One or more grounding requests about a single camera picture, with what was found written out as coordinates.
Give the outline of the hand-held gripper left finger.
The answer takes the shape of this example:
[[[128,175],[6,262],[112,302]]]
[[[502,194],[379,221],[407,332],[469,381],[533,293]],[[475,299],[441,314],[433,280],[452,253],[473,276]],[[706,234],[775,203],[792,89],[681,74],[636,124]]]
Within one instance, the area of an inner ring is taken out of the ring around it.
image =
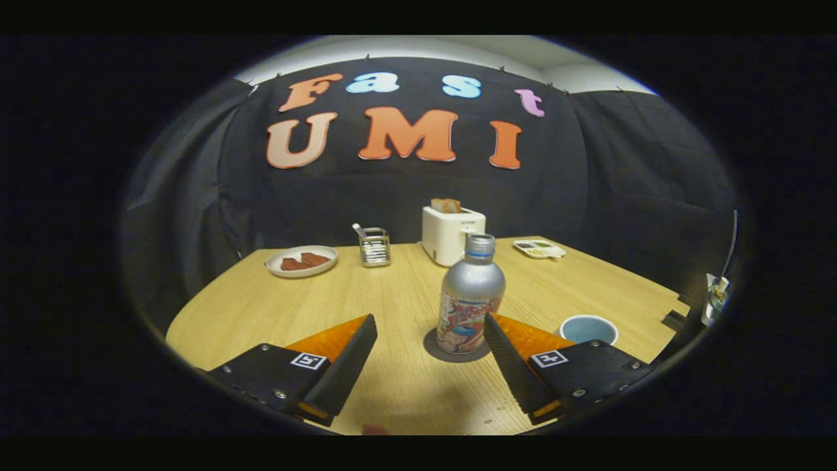
[[[373,314],[284,347],[260,343],[206,378],[266,408],[323,426],[343,411],[377,340]]]

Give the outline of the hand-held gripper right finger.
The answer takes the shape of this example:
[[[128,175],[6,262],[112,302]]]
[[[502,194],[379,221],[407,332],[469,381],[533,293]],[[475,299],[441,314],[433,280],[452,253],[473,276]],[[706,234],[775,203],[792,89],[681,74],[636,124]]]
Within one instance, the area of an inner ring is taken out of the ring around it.
[[[485,316],[483,335],[533,426],[601,408],[655,369],[604,340],[574,343],[499,314]]]

